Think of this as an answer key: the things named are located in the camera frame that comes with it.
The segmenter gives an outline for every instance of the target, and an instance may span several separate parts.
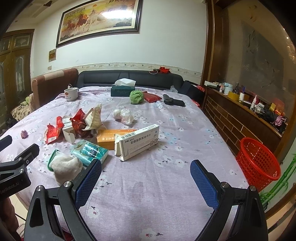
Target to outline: bed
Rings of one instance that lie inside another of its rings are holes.
[[[0,153],[0,160],[11,161],[31,144],[39,145],[39,156],[28,166],[32,184],[18,194],[29,206],[36,186],[58,186],[46,167],[49,155],[54,149],[70,153],[71,144],[65,140],[45,145],[48,123],[54,124],[57,115],[74,116],[79,108],[87,112],[102,103],[104,125],[108,129],[128,129],[112,117],[114,109],[127,107],[135,115],[133,129],[160,126],[159,143],[126,162],[109,151],[87,204],[79,210],[82,217],[101,241],[195,240],[213,209],[206,205],[190,175],[191,161],[199,159],[220,181],[233,187],[247,188],[248,183],[226,143],[189,97],[137,89],[161,97],[169,94],[183,100],[186,107],[168,106],[163,101],[131,105],[127,97],[111,97],[110,87],[83,87],[76,101],[66,102],[60,94],[9,129],[4,136],[11,135],[13,144]],[[21,139],[22,130],[28,132],[27,139]],[[233,207],[221,240],[226,239],[235,212]],[[62,228],[68,231],[60,209],[57,214]]]

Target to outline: orange medicine box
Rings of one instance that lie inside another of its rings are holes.
[[[108,150],[114,150],[115,135],[125,135],[136,130],[99,130],[96,140],[98,145]]]

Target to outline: red plastic basket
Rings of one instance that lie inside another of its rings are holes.
[[[249,185],[260,192],[281,176],[281,168],[274,154],[262,143],[245,137],[240,141],[240,151],[236,160]]]

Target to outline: black leather headboard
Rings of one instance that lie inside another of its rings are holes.
[[[183,85],[183,78],[178,74],[150,74],[144,70],[90,70],[79,74],[77,87],[112,86],[115,81],[127,78],[136,81],[137,87],[167,90],[173,85],[178,91]]]

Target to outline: blue gripper pad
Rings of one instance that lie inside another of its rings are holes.
[[[217,190],[213,187],[203,170],[195,161],[191,162],[190,173],[207,205],[216,210],[219,205]]]
[[[75,207],[77,210],[86,204],[101,172],[102,164],[100,160],[97,160],[75,193]]]

